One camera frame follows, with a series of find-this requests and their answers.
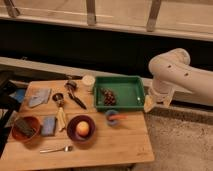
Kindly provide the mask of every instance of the glass panel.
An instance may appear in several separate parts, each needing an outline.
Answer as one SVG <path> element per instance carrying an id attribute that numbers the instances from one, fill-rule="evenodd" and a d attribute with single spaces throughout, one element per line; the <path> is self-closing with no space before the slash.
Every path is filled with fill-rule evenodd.
<path id="1" fill-rule="evenodd" d="M 156 28 L 213 33 L 212 0 L 163 1 Z"/>
<path id="2" fill-rule="evenodd" d="M 0 15 L 2 15 L 2 14 L 3 14 L 3 16 L 7 15 L 7 10 L 6 10 L 4 1 L 0 0 Z"/>
<path id="3" fill-rule="evenodd" d="M 151 0 L 96 0 L 97 23 L 146 26 Z"/>
<path id="4" fill-rule="evenodd" d="M 86 21 L 86 0 L 13 0 L 21 16 Z"/>

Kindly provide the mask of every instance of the black wall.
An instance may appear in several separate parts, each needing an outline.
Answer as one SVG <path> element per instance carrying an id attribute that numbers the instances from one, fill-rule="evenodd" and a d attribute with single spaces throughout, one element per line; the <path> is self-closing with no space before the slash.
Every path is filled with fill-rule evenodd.
<path id="1" fill-rule="evenodd" d="M 149 60 L 174 48 L 213 71 L 213 42 L 0 20 L 0 56 L 150 77 Z"/>

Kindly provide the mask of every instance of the orange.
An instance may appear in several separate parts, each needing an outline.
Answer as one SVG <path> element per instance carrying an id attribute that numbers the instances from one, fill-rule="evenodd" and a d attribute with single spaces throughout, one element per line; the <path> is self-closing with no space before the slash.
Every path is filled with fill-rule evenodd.
<path id="1" fill-rule="evenodd" d="M 89 124 L 86 121 L 81 121 L 76 126 L 76 132 L 80 136 L 87 136 L 89 133 Z"/>

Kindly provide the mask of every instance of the small bowl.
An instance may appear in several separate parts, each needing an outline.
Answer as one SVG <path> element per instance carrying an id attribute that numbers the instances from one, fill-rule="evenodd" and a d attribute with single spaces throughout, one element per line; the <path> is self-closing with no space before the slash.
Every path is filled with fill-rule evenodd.
<path id="1" fill-rule="evenodd" d="M 39 134 L 41 125 L 39 123 L 39 120 L 36 117 L 33 116 L 26 116 L 23 117 L 23 119 L 35 130 L 35 133 L 31 137 L 27 137 L 22 132 L 19 131 L 19 129 L 15 126 L 15 123 L 12 127 L 12 137 L 16 139 L 17 141 L 20 141 L 22 143 L 27 143 L 34 139 Z"/>
<path id="2" fill-rule="evenodd" d="M 109 126 L 114 126 L 114 125 L 117 125 L 117 123 L 118 123 L 118 120 L 109 120 L 108 118 L 109 118 L 109 116 L 111 116 L 111 115 L 117 115 L 118 114 L 118 111 L 117 110 L 113 110 L 113 109 L 110 109 L 110 110 L 107 110 L 106 112 L 105 112 L 105 115 L 106 115 L 106 121 L 107 121 L 107 124 L 109 125 Z"/>
<path id="3" fill-rule="evenodd" d="M 78 135 L 78 133 L 76 132 L 76 126 L 81 121 L 85 121 L 89 124 L 89 133 L 87 134 L 87 136 L 84 137 Z M 86 115 L 78 115 L 74 117 L 67 126 L 67 135 L 74 142 L 85 142 L 92 137 L 94 132 L 95 132 L 95 123 L 89 116 Z"/>

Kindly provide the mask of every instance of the sponge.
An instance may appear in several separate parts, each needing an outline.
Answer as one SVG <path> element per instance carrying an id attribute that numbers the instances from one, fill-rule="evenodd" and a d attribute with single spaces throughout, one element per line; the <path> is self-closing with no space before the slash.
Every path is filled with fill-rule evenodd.
<path id="1" fill-rule="evenodd" d="M 43 127 L 41 130 L 42 136 L 54 136 L 55 133 L 55 116 L 46 116 L 43 120 Z"/>

